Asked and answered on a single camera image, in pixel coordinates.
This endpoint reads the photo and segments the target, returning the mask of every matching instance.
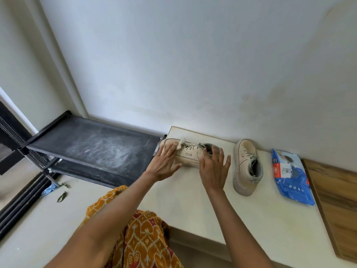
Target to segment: white table surface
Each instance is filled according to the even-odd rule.
[[[317,206],[280,195],[273,178],[270,153],[258,151],[264,176],[253,195],[245,197],[236,193],[232,184],[234,143],[177,127],[171,127],[167,138],[216,144],[223,148],[226,156],[232,156],[225,193],[273,261],[293,268],[357,267],[336,257]],[[182,167],[171,178],[156,183],[139,209],[155,212],[174,228],[225,244],[198,169]]]

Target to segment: wood grain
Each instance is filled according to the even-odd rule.
[[[337,257],[357,263],[357,173],[302,161]]]

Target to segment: white barcode label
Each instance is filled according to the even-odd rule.
[[[290,164],[280,164],[280,172],[282,178],[291,178],[291,165]]]

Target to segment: person's left hand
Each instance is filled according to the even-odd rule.
[[[177,145],[172,144],[163,152],[163,146],[161,146],[145,172],[153,175],[156,180],[171,177],[182,166],[182,164],[173,164],[176,157],[176,148]]]

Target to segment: wet wipes package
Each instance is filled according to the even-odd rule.
[[[274,180],[280,193],[286,197],[311,206],[315,205],[309,180],[296,154],[273,149]]]

